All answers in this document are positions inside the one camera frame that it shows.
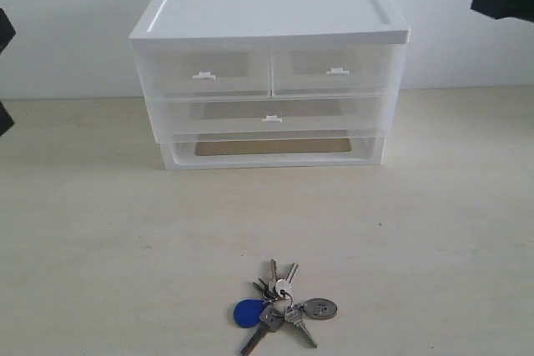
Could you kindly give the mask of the key bunch with blue fob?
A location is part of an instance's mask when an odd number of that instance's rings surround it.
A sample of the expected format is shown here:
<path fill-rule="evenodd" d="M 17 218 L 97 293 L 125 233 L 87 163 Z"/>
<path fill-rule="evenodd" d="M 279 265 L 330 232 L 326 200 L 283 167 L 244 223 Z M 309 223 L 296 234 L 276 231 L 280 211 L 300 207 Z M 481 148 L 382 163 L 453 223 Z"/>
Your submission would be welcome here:
<path fill-rule="evenodd" d="M 329 320 L 338 313 L 337 304 L 327 298 L 310 298 L 297 303 L 294 296 L 293 281 L 299 264 L 292 263 L 289 271 L 279 274 L 278 264 L 269 261 L 269 278 L 253 282 L 259 291 L 259 298 L 246 298 L 239 301 L 233 309 L 233 320 L 240 328 L 254 328 L 255 331 L 243 348 L 241 355 L 250 355 L 259 342 L 269 333 L 289 325 L 296 329 L 311 348 L 318 343 L 305 324 L 305 318 Z"/>

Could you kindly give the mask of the white plastic drawer cabinet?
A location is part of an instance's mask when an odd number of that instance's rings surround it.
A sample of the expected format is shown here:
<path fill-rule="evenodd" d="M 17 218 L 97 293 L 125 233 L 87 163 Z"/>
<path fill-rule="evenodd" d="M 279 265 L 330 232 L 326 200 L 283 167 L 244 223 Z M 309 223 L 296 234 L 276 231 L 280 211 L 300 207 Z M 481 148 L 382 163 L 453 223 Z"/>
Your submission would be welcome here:
<path fill-rule="evenodd" d="M 395 94 L 398 99 L 409 40 L 409 25 L 391 0 L 151 0 L 129 36 L 138 75 L 137 56 L 152 51 L 270 55 L 270 90 L 264 96 L 150 97 L 139 76 L 145 104 L 148 100 L 211 102 L 380 94 Z M 388 80 L 380 91 L 330 96 L 274 94 L 275 53 L 363 45 L 388 47 L 392 53 Z M 168 170 L 378 165 L 390 128 L 186 134 L 171 142 L 161 143 L 155 136 L 154 140 Z"/>

